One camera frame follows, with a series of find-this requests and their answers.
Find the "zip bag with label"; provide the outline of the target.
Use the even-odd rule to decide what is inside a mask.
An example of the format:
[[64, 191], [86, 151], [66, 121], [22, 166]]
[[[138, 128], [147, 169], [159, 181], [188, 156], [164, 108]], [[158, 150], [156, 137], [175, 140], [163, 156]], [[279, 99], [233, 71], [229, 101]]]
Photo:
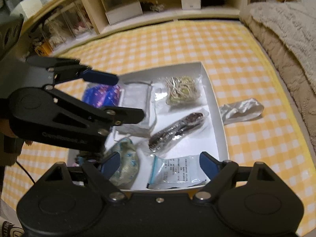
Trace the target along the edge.
[[199, 164], [199, 156], [164, 159], [155, 156], [148, 189], [186, 189], [204, 185], [208, 181]]

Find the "white open box on shelf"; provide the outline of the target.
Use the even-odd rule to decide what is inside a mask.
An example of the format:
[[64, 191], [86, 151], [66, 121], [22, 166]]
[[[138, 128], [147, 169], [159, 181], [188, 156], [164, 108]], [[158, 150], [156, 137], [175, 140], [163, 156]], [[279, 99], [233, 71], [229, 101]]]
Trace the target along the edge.
[[139, 0], [101, 0], [110, 25], [143, 14]]

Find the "white face mask pack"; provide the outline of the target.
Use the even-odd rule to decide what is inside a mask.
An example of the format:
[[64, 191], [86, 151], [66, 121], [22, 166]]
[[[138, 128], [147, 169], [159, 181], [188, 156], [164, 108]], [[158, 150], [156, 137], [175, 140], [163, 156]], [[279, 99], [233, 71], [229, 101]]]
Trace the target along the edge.
[[119, 106], [142, 109], [145, 114], [143, 120], [137, 124], [123, 124], [115, 129], [121, 135], [150, 137], [151, 130], [156, 123], [156, 114], [151, 102], [151, 81], [134, 81], [123, 83]]

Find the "purple tissue pack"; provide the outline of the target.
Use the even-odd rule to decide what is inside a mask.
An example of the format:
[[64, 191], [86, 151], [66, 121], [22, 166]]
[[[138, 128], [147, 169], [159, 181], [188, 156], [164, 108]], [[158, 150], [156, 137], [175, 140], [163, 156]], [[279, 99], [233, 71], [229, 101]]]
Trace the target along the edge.
[[118, 106], [121, 88], [119, 85], [88, 84], [82, 101], [95, 108]]

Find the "wooden headboard shelf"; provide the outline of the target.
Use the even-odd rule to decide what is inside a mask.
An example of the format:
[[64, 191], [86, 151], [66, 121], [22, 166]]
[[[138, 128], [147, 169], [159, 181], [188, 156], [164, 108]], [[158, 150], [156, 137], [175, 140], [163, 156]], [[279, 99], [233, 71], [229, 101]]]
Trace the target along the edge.
[[182, 19], [237, 19], [252, 1], [51, 0], [25, 20], [14, 49], [18, 56], [58, 55], [96, 38], [146, 25]]

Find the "yellow checkered bed sheet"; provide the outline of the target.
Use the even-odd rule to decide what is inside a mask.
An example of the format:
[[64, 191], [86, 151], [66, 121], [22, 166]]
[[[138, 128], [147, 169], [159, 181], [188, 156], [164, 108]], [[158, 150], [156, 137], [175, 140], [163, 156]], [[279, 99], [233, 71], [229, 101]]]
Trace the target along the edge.
[[219, 105], [251, 97], [262, 117], [225, 127], [230, 158], [241, 165], [268, 164], [300, 197], [301, 236], [315, 236], [313, 148], [286, 88], [251, 32], [239, 22], [178, 21], [120, 32], [75, 47], [64, 57], [116, 74], [201, 62]]

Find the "white long box on shelf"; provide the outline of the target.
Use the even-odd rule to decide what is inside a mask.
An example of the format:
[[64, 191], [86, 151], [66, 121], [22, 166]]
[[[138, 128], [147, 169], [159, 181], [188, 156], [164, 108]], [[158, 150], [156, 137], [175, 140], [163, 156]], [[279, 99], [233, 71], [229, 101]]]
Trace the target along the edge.
[[35, 15], [43, 4], [40, 0], [23, 0], [10, 13], [10, 16], [23, 16], [24, 21], [27, 21], [31, 16]]

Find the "orange halloween box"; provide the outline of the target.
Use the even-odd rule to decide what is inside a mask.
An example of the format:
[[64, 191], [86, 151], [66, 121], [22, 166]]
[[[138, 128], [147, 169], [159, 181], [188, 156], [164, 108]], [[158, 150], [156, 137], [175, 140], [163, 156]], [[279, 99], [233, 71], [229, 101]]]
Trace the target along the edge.
[[53, 52], [49, 42], [43, 42], [42, 44], [37, 45], [34, 50], [39, 56], [49, 56]]

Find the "white tissue box on shelf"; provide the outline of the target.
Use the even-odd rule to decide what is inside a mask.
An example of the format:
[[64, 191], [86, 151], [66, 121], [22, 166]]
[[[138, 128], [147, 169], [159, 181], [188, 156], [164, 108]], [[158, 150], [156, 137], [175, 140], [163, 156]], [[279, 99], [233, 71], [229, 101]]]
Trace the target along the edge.
[[183, 10], [200, 10], [201, 0], [181, 0]]

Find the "crumpled clear plastic wrapper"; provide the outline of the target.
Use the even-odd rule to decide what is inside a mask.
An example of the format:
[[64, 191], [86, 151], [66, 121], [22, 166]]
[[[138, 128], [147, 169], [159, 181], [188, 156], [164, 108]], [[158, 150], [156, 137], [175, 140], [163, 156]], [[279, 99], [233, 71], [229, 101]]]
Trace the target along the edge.
[[235, 103], [224, 104], [219, 107], [224, 125], [257, 119], [264, 111], [264, 106], [255, 98]]

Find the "dark item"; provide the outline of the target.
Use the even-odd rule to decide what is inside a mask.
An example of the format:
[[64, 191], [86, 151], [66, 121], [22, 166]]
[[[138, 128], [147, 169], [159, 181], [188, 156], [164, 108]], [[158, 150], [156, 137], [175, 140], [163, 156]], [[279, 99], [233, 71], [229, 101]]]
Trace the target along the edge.
[[150, 152], [162, 156], [176, 146], [189, 134], [203, 129], [208, 121], [209, 112], [205, 109], [192, 112], [158, 131], [148, 140]]

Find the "doll in clear case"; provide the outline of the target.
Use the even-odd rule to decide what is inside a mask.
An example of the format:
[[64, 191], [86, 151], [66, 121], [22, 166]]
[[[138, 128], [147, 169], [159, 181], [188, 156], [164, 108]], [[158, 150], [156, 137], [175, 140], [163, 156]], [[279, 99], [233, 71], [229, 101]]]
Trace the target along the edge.
[[48, 29], [48, 42], [56, 48], [75, 37], [73, 23], [65, 12], [55, 12], [45, 23]]
[[74, 6], [70, 10], [70, 12], [74, 15], [74, 19], [72, 20], [72, 30], [76, 36], [84, 34], [86, 32], [92, 32], [92, 22], [90, 21], [85, 7], [81, 3], [74, 3]]

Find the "white shallow cardboard box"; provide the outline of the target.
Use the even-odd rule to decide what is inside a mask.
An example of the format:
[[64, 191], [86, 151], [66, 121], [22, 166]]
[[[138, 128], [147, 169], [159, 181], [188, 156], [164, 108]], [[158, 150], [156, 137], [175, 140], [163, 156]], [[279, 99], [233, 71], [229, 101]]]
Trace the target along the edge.
[[134, 192], [192, 189], [208, 183], [199, 165], [205, 151], [228, 158], [226, 135], [206, 69], [200, 62], [120, 77], [119, 105], [143, 109], [138, 124], [113, 129], [106, 148], [120, 154], [111, 182]]

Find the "bag of rubber bands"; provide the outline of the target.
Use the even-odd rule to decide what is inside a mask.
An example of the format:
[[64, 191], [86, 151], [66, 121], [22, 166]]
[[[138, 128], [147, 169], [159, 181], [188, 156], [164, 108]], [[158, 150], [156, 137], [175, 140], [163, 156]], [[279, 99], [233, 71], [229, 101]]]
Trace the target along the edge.
[[156, 84], [155, 101], [168, 106], [193, 104], [201, 96], [200, 76], [169, 76]]

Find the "beige fluffy blanket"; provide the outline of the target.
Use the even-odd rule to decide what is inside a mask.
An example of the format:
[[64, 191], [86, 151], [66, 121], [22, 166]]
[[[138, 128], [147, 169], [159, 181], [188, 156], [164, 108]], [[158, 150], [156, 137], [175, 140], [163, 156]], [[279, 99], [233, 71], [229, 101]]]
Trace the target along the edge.
[[274, 63], [315, 144], [315, 6], [257, 2], [239, 18]]

